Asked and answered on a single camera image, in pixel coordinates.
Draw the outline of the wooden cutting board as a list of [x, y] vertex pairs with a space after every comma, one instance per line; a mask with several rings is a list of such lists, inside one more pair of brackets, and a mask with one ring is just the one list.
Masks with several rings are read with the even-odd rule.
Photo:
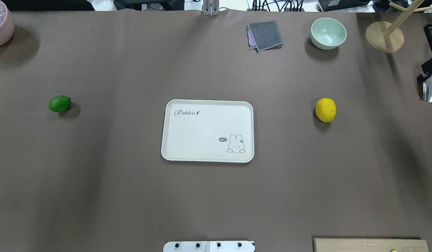
[[428, 252], [421, 239], [330, 239], [314, 238], [315, 252]]

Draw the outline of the purple cloth underneath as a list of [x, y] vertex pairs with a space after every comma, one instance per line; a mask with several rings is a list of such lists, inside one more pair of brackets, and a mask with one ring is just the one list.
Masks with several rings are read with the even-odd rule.
[[248, 42], [249, 42], [249, 47], [250, 47], [251, 49], [255, 50], [255, 49], [256, 49], [256, 44], [255, 44], [255, 42], [254, 42], [253, 35], [251, 35], [251, 32], [250, 32], [248, 29], [247, 29], [246, 31], [247, 31], [247, 33], [248, 33]]

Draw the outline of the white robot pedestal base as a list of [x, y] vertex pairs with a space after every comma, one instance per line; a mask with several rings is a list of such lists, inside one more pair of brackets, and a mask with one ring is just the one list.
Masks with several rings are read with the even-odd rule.
[[163, 246], [163, 252], [255, 252], [254, 241], [171, 241]]

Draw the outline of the pink bowl with ice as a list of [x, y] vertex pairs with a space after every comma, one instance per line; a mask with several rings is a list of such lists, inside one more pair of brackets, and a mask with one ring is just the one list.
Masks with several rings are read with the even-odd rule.
[[10, 10], [0, 0], [0, 46], [11, 40], [15, 33], [15, 22]]

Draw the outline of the green lime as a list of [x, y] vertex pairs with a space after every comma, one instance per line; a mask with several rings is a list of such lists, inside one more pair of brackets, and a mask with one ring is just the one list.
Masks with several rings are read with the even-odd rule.
[[61, 113], [69, 110], [71, 107], [71, 98], [68, 96], [56, 96], [49, 102], [49, 109], [56, 113]]

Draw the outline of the yellow lemon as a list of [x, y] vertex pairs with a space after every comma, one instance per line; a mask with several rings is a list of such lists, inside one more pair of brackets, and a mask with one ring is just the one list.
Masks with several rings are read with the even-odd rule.
[[320, 121], [331, 123], [335, 119], [337, 113], [335, 101], [327, 97], [319, 99], [315, 106], [315, 113]]

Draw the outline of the grey folded cloth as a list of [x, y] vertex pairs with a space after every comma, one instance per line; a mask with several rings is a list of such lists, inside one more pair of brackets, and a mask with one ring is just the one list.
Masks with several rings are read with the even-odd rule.
[[277, 22], [265, 21], [249, 23], [247, 29], [253, 35], [256, 51], [261, 52], [271, 48], [280, 48], [283, 45]]

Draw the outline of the wooden mug tree stand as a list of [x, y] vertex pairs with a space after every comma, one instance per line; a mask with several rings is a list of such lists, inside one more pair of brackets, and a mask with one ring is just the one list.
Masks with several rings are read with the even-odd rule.
[[370, 24], [366, 29], [366, 39], [373, 48], [384, 53], [394, 53], [400, 50], [404, 43], [404, 35], [400, 30], [400, 25], [414, 12], [431, 10], [432, 6], [422, 7], [422, 0], [414, 0], [407, 8], [395, 3], [390, 3], [391, 7], [397, 8], [402, 13], [393, 22], [377, 21]]

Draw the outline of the white rabbit tray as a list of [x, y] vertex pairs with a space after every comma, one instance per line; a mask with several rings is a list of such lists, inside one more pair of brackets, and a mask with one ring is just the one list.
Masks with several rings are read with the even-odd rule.
[[255, 155], [252, 105], [170, 100], [165, 107], [161, 155], [168, 161], [250, 162]]

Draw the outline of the mint green bowl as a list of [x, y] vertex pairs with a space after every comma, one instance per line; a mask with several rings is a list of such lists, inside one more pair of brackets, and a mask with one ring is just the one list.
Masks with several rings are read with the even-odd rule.
[[311, 25], [311, 41], [319, 49], [335, 49], [343, 44], [346, 38], [346, 28], [335, 19], [324, 17]]

